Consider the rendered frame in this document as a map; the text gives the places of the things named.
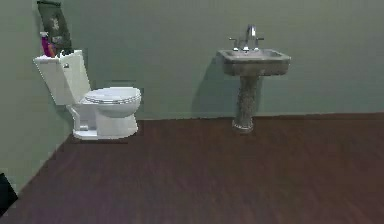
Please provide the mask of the white toilet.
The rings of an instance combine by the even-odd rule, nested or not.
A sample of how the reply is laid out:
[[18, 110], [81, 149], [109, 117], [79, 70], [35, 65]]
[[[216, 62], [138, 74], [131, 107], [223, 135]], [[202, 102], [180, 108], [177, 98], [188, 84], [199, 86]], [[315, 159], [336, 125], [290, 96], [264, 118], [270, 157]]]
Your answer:
[[70, 112], [75, 138], [120, 139], [138, 131], [141, 91], [130, 86], [92, 89], [81, 50], [54, 58], [42, 55], [33, 62], [54, 103]]

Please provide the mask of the chrome sink faucet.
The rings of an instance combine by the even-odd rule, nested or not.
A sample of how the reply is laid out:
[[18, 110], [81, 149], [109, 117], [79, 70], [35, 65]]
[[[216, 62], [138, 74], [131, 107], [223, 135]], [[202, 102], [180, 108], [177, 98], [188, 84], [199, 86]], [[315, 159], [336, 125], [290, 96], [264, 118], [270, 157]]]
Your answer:
[[[239, 38], [231, 38], [229, 37], [229, 40], [233, 42], [233, 51], [244, 51], [244, 52], [249, 52], [249, 51], [258, 51], [259, 50], [259, 41], [263, 40], [263, 37], [258, 37], [257, 28], [254, 24], [248, 24], [245, 35], [243, 37]], [[249, 46], [249, 41], [253, 40], [254, 41], [254, 47], [251, 48]]]

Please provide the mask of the purple spray bottle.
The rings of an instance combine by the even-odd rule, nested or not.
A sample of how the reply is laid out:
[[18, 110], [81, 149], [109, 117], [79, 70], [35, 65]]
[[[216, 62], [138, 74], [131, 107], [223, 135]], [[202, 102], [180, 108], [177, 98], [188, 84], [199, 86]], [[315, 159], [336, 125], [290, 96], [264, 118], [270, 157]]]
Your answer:
[[56, 56], [55, 48], [54, 48], [54, 45], [52, 43], [50, 43], [48, 40], [48, 33], [47, 32], [41, 32], [40, 36], [41, 36], [41, 44], [42, 44], [44, 54], [47, 57], [54, 58]]

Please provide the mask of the black object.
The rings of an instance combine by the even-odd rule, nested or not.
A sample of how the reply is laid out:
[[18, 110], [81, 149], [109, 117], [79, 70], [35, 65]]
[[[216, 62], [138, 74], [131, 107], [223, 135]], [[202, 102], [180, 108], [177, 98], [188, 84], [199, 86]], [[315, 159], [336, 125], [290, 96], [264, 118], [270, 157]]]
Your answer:
[[18, 200], [11, 183], [4, 173], [0, 173], [0, 217]]

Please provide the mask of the grey pedestal sink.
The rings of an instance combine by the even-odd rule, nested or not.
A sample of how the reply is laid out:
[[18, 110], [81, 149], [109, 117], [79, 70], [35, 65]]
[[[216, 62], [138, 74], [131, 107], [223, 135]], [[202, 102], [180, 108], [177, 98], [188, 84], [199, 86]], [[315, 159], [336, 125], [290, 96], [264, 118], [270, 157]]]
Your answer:
[[256, 86], [262, 76], [281, 76], [288, 72], [291, 57], [274, 49], [249, 51], [218, 50], [217, 58], [225, 74], [240, 78], [236, 114], [232, 126], [239, 132], [253, 130]]

